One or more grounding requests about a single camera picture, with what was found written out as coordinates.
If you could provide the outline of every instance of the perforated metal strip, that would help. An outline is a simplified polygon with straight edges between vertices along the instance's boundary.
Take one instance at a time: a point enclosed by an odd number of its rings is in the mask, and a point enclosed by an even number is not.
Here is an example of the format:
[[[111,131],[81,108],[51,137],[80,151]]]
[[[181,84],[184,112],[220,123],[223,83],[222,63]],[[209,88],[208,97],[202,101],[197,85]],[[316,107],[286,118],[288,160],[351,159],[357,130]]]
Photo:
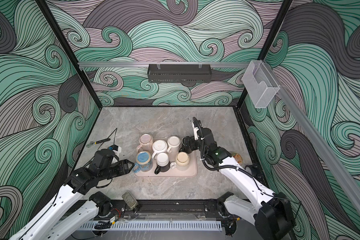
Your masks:
[[[95,230],[97,221],[90,221],[83,224],[77,230]],[[220,221],[120,221],[112,225],[113,231],[161,231],[161,230],[181,230],[181,231],[222,231]]]

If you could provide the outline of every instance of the white mesh file holder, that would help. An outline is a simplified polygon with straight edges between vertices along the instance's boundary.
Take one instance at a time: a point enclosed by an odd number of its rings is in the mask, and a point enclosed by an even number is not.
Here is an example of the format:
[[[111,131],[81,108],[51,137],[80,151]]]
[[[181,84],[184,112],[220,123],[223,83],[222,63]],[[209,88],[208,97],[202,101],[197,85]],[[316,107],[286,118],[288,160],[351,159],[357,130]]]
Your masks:
[[[242,80],[255,108],[266,108],[280,89],[275,79],[269,64],[260,60],[250,62]]]

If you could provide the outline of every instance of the blue mug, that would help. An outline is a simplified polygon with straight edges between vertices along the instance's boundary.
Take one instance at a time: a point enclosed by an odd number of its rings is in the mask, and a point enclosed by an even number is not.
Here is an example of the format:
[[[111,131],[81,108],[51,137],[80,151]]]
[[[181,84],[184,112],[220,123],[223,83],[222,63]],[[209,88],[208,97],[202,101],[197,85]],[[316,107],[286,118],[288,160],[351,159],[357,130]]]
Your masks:
[[[148,172],[152,169],[153,165],[151,154],[147,151],[141,151],[136,156],[133,172],[136,173],[140,170],[142,172]]]

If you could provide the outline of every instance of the black mug handle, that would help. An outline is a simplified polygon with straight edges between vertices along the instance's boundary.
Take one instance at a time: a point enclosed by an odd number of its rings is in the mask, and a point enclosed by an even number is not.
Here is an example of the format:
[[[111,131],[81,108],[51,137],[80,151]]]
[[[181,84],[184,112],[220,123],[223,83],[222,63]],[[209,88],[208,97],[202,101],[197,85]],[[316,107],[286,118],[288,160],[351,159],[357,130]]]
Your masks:
[[[158,165],[155,169],[155,174],[158,174],[160,172],[160,170],[161,170],[161,166]]]

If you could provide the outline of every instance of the black mug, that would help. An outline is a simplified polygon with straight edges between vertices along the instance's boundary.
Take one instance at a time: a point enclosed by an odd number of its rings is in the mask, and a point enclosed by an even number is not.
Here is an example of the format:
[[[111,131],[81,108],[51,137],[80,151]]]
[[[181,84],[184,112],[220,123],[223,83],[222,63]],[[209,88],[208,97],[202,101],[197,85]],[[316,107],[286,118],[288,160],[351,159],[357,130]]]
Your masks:
[[[167,165],[165,165],[164,167],[157,165],[156,169],[155,169],[155,174],[158,174],[159,172],[166,172],[170,169],[169,166],[170,162],[168,162]]]

